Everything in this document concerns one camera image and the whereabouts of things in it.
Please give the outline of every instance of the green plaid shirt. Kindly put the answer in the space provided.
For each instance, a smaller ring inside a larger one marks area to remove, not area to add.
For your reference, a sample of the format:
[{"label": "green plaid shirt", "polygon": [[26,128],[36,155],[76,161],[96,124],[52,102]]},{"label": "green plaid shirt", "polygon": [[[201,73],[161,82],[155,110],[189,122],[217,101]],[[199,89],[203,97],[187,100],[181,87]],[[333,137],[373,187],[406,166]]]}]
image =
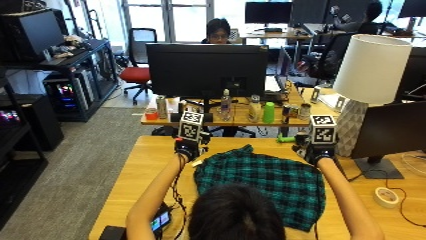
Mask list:
[{"label": "green plaid shirt", "polygon": [[284,226],[309,232],[325,208],[321,172],[301,162],[252,152],[248,144],[205,159],[195,172],[199,194],[212,186],[245,183],[274,202]]}]

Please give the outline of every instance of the black glove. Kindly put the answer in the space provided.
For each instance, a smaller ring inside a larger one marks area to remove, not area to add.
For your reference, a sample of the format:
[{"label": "black glove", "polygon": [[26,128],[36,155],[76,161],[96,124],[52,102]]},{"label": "black glove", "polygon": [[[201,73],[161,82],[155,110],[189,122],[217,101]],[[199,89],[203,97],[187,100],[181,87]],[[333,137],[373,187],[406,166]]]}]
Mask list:
[{"label": "black glove", "polygon": [[192,162],[200,156],[199,143],[183,138],[176,138],[175,153],[184,154]]},{"label": "black glove", "polygon": [[306,148],[305,160],[317,167],[321,158],[332,158],[334,160],[334,144],[309,144]]}]

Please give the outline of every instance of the water bottle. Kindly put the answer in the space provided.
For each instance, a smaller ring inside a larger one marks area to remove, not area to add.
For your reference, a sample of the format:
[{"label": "water bottle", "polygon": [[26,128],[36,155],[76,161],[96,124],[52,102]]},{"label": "water bottle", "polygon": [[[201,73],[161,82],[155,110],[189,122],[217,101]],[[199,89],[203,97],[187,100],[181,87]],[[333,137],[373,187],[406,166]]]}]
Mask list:
[{"label": "water bottle", "polygon": [[221,98],[221,119],[228,121],[231,119],[231,97],[229,90],[224,90],[224,96]]}]

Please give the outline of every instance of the person sitting at desk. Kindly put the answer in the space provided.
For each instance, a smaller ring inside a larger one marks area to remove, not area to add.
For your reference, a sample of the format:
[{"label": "person sitting at desk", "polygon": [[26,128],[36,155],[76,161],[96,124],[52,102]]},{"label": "person sitting at desk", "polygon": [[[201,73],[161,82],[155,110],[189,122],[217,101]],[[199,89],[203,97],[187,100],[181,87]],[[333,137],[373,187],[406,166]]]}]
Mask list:
[{"label": "person sitting at desk", "polygon": [[[176,155],[145,189],[128,213],[128,240],[156,239],[151,222],[168,189],[185,164],[195,160],[193,156],[196,153],[189,147],[177,149]],[[381,227],[338,170],[332,156],[316,155],[308,161],[320,168],[333,189],[350,239],[385,239]],[[274,204],[258,190],[241,184],[212,187],[199,197],[192,208],[188,232],[192,240],[285,239],[282,220]]]},{"label": "person sitting at desk", "polygon": [[[345,32],[358,32],[361,30],[361,26],[364,24],[366,25],[369,23],[373,23],[374,19],[381,15],[381,13],[382,13],[382,3],[380,1],[377,1],[377,2],[374,1],[369,4],[368,9],[365,10],[362,22],[342,23],[341,19],[338,18],[338,15],[336,13],[336,14],[333,14],[333,18],[334,18],[333,27],[336,30],[342,30]],[[360,32],[360,33],[377,34],[377,26],[374,26],[374,28],[376,28],[376,32],[373,29],[369,32]]]},{"label": "person sitting at desk", "polygon": [[215,18],[207,25],[207,38],[203,44],[231,44],[228,41],[231,35],[231,26],[225,18]]}]

